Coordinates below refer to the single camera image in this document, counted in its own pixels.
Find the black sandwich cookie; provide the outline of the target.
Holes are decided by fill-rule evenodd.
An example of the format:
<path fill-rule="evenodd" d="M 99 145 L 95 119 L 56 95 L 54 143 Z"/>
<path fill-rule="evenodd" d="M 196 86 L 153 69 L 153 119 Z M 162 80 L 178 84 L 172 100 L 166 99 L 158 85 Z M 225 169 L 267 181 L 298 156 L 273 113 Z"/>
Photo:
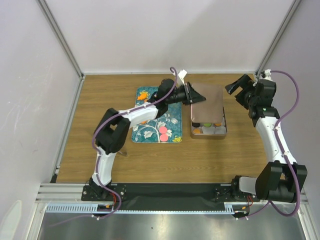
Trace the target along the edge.
<path fill-rule="evenodd" d="M 192 123 L 192 126 L 195 127 L 195 128 L 198 128 L 200 125 L 201 125 L 200 123 L 196 123 L 196 122 Z"/>

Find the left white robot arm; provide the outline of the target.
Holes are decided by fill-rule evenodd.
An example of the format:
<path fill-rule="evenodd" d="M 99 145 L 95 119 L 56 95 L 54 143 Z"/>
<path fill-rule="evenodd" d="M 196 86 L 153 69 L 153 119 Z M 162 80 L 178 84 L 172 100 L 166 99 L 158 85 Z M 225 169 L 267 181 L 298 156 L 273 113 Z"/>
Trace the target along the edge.
<path fill-rule="evenodd" d="M 177 80 L 167 78 L 161 81 L 157 91 L 142 105 L 121 111 L 108 109 L 92 138 L 92 147 L 97 152 L 94 173 L 89 179 L 92 194 L 98 200 L 105 200 L 113 192 L 108 185 L 112 181 L 114 160 L 117 152 L 123 148 L 130 128 L 161 117 L 170 104 L 191 105 L 205 100 L 189 82 L 177 85 Z"/>

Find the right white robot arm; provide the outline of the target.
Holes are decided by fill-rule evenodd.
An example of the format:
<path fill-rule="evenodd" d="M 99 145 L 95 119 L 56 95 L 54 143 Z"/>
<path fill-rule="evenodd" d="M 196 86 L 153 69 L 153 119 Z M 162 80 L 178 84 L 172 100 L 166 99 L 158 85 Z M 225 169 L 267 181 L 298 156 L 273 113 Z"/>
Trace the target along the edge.
<path fill-rule="evenodd" d="M 235 176 L 230 188 L 231 197 L 242 201 L 251 194 L 260 200 L 296 203 L 308 171 L 305 165 L 297 163 L 282 133 L 282 117 L 272 105 L 276 83 L 270 73 L 264 73 L 257 81 L 244 74 L 225 86 L 229 95 L 238 88 L 241 91 L 235 99 L 248 110 L 248 116 L 262 139 L 268 162 L 258 177 Z"/>

